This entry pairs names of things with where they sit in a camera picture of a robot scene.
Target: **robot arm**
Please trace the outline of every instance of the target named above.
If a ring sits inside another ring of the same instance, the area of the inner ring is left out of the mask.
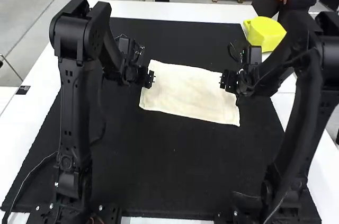
[[[61,78],[60,145],[55,165],[56,219],[84,224],[90,219],[92,158],[89,139],[89,79],[97,60],[103,76],[119,85],[150,88],[153,71],[142,66],[144,48],[126,36],[113,38],[111,6],[71,0],[51,21],[49,36]]]
[[[235,223],[268,224],[283,218],[299,218],[312,158],[334,108],[339,103],[339,16],[320,13],[314,21],[308,13],[291,13],[287,35],[266,61],[260,47],[241,53],[239,72],[225,70],[220,87],[237,95],[272,96],[294,71],[298,76],[295,102],[283,143],[267,167],[262,183],[261,209],[243,209],[250,198],[234,193]]]

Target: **gray floor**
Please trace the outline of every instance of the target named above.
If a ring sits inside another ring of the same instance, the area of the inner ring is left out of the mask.
[[[0,0],[0,53],[25,78],[47,45],[48,28],[52,17],[70,0]],[[212,3],[211,0],[171,0],[180,3]],[[236,0],[218,3],[237,4]],[[311,12],[326,10],[321,4]],[[5,64],[0,70],[0,86],[19,86],[21,80]],[[331,118],[328,131],[336,137],[339,124],[339,109]]]

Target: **table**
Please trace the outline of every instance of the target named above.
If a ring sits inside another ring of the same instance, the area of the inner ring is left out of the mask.
[[[97,1],[90,0],[93,6]],[[112,6],[112,17],[137,19],[242,23],[256,17],[251,6],[217,4],[176,4],[107,1]],[[33,66],[23,85],[30,85],[27,95],[15,95],[0,116],[2,147],[0,147],[0,201],[2,202],[14,181],[23,160],[37,136],[43,121],[60,89],[57,58],[48,44]],[[291,75],[271,99],[281,124],[285,129],[293,106],[296,79]],[[339,220],[339,151],[325,131],[315,154],[310,173],[309,189],[317,206],[323,224]],[[10,223],[24,224],[28,213],[13,213]],[[147,218],[123,218],[127,224],[203,224],[210,221],[166,220]]]

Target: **black mat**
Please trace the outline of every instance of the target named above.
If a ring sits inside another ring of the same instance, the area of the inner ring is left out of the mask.
[[[213,71],[235,68],[229,41],[245,41],[240,25],[112,19],[124,33],[146,46],[145,62],[191,65]],[[100,126],[96,87],[91,88],[91,134]],[[133,216],[211,219],[228,212],[231,191],[258,195],[266,166],[283,137],[269,98],[240,107],[241,127],[215,124],[139,108],[140,89],[105,82],[108,114],[104,140],[93,147],[93,202],[114,201]],[[9,191],[8,208],[23,178],[58,147],[60,95]],[[30,211],[52,195],[52,167],[42,170],[16,211]]]

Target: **yellow object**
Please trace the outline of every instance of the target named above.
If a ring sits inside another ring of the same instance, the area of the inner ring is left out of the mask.
[[[264,16],[245,20],[244,26],[248,31],[249,43],[261,46],[262,52],[273,51],[286,35],[286,30],[280,23]]]

